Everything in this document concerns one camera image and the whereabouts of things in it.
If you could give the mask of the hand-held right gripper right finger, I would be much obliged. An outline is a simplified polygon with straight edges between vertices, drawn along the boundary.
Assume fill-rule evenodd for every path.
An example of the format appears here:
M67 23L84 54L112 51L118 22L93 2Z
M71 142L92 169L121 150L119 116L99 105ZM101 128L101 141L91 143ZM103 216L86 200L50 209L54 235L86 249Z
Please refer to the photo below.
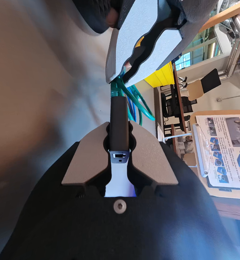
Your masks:
M177 185L178 180L158 139L134 121L129 125L134 142L129 160L134 185Z

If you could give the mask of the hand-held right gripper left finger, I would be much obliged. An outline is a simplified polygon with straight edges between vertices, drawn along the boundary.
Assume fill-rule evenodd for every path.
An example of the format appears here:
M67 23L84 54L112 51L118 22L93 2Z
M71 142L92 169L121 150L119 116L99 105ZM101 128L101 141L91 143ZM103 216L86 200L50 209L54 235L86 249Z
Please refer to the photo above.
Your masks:
M62 185L85 185L108 167L108 153L104 148L108 125L109 122L103 123L80 140Z

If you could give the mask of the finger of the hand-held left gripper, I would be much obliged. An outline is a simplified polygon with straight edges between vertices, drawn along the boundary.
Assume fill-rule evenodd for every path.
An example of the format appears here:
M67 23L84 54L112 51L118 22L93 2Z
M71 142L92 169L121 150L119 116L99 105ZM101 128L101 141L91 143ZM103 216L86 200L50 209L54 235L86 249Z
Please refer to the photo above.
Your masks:
M112 31L106 58L107 83L121 73L126 61L132 56L138 40L152 29L157 17L157 0L123 1L118 27Z
M158 70L162 62L181 40L182 37L179 30L165 29L157 38L149 55L145 55L146 59L139 64L134 75L123 77L125 86L134 85Z

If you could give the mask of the yellow plastic bin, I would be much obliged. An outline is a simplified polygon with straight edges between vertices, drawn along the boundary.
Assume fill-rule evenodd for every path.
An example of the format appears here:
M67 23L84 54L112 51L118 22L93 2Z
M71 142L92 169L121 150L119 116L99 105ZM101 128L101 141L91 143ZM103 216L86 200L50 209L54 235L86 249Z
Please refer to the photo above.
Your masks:
M143 39L144 36L139 39L135 46L133 57L130 58L131 65L133 65L134 61L144 52L145 47L141 45ZM151 73L144 80L153 88L173 84L174 76L172 71L172 63L167 63L161 69Z

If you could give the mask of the black network switch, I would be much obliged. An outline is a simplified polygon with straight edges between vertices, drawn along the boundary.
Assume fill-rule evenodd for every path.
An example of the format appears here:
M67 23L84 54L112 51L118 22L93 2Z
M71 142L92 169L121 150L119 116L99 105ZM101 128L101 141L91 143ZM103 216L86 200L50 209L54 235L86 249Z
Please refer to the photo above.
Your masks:
M111 97L109 153L112 164L125 164L128 161L130 154L129 122L125 96Z

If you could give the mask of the person's left hand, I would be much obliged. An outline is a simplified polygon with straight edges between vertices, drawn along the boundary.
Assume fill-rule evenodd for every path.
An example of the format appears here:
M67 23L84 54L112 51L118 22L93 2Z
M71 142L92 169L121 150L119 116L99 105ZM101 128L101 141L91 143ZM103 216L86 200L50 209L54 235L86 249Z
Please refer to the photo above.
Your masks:
M106 22L111 28L115 28L119 19L119 13L114 9L111 8L108 15L106 16Z

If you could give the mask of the wooden ceiling beam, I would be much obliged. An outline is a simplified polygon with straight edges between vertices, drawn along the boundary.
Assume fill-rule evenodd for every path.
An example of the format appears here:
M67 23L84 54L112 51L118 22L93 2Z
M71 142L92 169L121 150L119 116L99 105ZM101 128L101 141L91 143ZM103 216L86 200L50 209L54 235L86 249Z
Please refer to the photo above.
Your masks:
M232 7L227 8L226 10L214 15L209 18L206 23L201 27L198 33L219 24L220 22L225 21L228 18L232 18L240 14L240 1L238 4L233 5Z

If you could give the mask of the white clip bar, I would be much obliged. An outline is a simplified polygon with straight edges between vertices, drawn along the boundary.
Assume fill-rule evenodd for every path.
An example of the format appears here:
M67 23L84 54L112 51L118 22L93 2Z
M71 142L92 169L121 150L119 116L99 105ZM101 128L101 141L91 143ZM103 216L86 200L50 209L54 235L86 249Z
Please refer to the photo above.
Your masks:
M211 165L210 145L199 124L193 124L193 133L200 174L203 178L206 178L209 174Z

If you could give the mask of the wooden chair with black jacket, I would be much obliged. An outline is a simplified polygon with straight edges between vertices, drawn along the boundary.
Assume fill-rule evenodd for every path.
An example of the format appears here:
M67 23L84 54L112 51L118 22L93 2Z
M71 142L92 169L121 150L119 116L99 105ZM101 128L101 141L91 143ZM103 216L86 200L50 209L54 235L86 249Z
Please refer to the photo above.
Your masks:
M202 97L205 93L221 85L218 70L215 68L200 80L196 80L187 86L189 101Z

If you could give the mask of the long wooden desk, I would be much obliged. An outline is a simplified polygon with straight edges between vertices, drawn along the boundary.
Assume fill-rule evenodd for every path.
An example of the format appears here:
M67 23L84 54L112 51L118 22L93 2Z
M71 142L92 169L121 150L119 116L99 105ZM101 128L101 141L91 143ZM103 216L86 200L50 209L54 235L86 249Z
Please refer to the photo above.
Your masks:
M177 76L177 70L176 70L176 65L173 63L173 76L174 76L174 84L170 85L170 91L171 94L166 95L167 99L172 98L174 101L176 101L176 104L179 109L179 115L177 118L179 118L179 123L174 124L175 127L179 127L181 131L184 133L187 133L186 131L186 125L185 125L185 119L184 119L184 112L183 112L183 104L182 104L182 99L180 95L180 88L179 88L179 82L178 82L178 76ZM171 129L171 125L166 125L163 117L163 132L165 133L166 130Z

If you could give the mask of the black office chair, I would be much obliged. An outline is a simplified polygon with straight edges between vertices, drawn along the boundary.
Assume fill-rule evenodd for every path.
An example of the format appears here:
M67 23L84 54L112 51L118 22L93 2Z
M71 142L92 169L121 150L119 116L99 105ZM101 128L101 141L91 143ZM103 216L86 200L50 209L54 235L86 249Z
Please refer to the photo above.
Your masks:
M161 93L161 105L162 105L162 114L164 118L169 118L172 116L178 117L179 109L172 98L167 99L164 93Z

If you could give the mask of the printed instruction sheet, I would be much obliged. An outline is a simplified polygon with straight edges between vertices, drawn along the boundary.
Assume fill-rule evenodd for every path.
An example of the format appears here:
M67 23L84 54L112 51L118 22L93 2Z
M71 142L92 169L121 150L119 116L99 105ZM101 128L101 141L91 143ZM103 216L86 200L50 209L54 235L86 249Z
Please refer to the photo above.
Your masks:
M211 149L208 187L240 190L240 114L196 116Z

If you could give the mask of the round wooden table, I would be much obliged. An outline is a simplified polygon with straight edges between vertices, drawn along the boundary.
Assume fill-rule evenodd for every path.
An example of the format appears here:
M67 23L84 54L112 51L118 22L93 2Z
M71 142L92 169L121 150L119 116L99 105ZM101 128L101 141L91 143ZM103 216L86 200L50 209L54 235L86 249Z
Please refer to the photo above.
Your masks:
M196 124L196 116L220 116L220 115L237 115L240 114L240 110L215 110L215 111L198 111L191 115L190 117L190 124L191 126L193 124ZM201 176L200 172L200 165L199 165L199 156L196 148L196 139L193 129L191 129L193 142L194 142L194 148L195 148L195 159L197 164L197 173L199 180L207 190L210 196L213 197L222 197L222 198L230 198L230 199L240 199L240 190L232 190L231 192L227 191L220 191L218 188L210 188L207 185L206 178Z

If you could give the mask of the silver metal duct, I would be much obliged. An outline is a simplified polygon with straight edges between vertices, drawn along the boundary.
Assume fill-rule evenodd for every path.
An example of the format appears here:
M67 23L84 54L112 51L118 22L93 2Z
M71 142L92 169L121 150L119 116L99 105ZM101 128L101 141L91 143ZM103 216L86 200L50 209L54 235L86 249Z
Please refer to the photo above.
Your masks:
M233 32L235 38L232 43L232 49L226 69L223 72L218 73L220 80L228 79L234 74L240 59L240 14L229 18L228 21L230 22L230 31Z

